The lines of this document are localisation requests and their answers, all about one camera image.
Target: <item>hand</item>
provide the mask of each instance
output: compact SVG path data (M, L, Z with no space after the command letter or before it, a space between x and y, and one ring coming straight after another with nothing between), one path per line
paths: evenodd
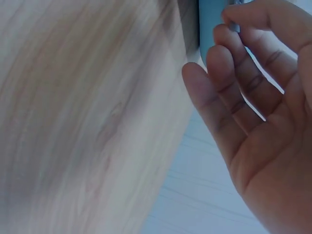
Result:
M208 74L186 64L186 88L238 192L264 226L274 234L312 233L312 16L284 0L230 6L222 16L226 24L241 25L241 33L217 26ZM264 30L298 60L277 50ZM268 82L244 45L285 94Z

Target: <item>palm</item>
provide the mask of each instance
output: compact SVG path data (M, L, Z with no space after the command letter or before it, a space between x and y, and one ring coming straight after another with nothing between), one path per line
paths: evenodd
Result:
M267 226L277 212L280 221L291 223L297 211L312 210L307 206L312 197L312 115L297 61L276 50L263 32L248 29L240 38L220 25L214 38L217 46L207 55L208 76L194 63L183 69L188 92L249 207ZM264 78L242 41L285 94ZM290 206L298 197L302 205Z

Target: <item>light blue container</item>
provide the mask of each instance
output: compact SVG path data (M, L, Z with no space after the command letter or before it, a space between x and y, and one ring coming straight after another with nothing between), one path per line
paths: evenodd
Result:
M214 45L213 29L222 23L221 13L228 3L229 0L199 0L200 54L204 64Z

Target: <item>finger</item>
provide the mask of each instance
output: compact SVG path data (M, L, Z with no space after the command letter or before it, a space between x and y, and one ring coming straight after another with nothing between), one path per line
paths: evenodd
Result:
M248 134L262 123L262 119L245 102L234 73L231 52L216 45L207 53L209 78L219 97L231 112L236 122Z
M220 25L214 29L214 39L216 44L225 46L231 52L235 74L246 98L264 117L273 113L281 103L283 95L263 76L239 35L225 25Z
M297 60L281 50L268 32L242 28L240 38L262 68L285 90L297 74Z
M254 0L231 5L222 16L227 23L234 21L242 27L272 30L296 53L312 44L312 16L285 0Z
M207 73L199 65L186 64L182 74L194 106L212 133L227 165L230 165L246 134L227 111Z

